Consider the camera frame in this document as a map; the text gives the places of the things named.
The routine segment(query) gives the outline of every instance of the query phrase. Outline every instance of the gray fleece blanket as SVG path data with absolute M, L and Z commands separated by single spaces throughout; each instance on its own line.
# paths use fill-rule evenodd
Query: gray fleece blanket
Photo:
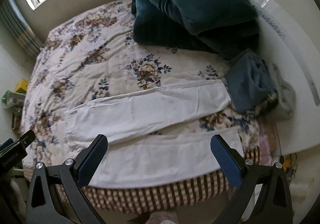
M 133 0 L 134 40 L 217 52 L 231 59 L 256 50 L 257 14 L 248 0 Z

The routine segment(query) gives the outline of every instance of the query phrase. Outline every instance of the cable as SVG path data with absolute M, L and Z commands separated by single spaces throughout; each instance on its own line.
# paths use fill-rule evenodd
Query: cable
M 277 128 L 277 125 L 276 125 L 276 124 L 275 124 L 275 126 L 276 126 L 277 137 L 278 137 L 278 141 L 279 141 L 279 148 L 280 148 L 279 163 L 284 164 L 284 156 L 282 155 L 281 143 L 280 143 L 280 138 L 279 138 L 278 128 Z

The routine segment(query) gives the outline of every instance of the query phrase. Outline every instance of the folded blanket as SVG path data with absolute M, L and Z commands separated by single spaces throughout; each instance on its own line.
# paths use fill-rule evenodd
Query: folded blanket
M 133 0 L 134 40 L 217 52 L 231 59 L 255 50 L 259 27 L 248 0 Z
M 238 113 L 254 110 L 255 106 L 275 91 L 263 60 L 251 50 L 238 55 L 230 61 L 230 65 L 225 78 Z

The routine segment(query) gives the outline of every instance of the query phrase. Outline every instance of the white towel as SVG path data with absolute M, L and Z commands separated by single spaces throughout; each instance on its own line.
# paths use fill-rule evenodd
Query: white towel
M 68 154 L 75 157 L 98 134 L 107 136 L 108 152 L 90 182 L 96 187 L 151 187 L 197 177 L 220 168 L 210 151 L 215 133 L 243 155 L 236 128 L 149 134 L 221 111 L 229 103 L 221 80 L 96 99 L 66 112 Z
M 96 99 L 65 112 L 66 143 L 89 146 L 98 134 L 110 144 L 123 142 L 221 111 L 230 101 L 221 80 Z
M 244 156 L 238 127 L 180 135 L 149 135 L 111 145 L 92 177 L 91 186 L 108 189 L 159 186 L 220 169 L 210 140 L 220 134 Z

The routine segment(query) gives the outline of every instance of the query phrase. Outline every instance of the brown checkered fabric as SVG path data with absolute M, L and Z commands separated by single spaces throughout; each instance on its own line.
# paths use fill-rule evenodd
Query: brown checkered fabric
M 245 155 L 255 163 L 260 162 L 260 148 L 256 147 Z M 33 168 L 25 167 L 24 175 L 31 180 Z M 61 185 L 57 185 L 62 201 L 68 198 Z M 118 210 L 123 213 L 141 214 L 154 210 L 165 210 L 183 205 L 193 205 L 228 190 L 229 185 L 222 170 L 180 182 L 156 187 L 133 189 L 103 189 L 83 187 L 83 192 L 93 207 Z

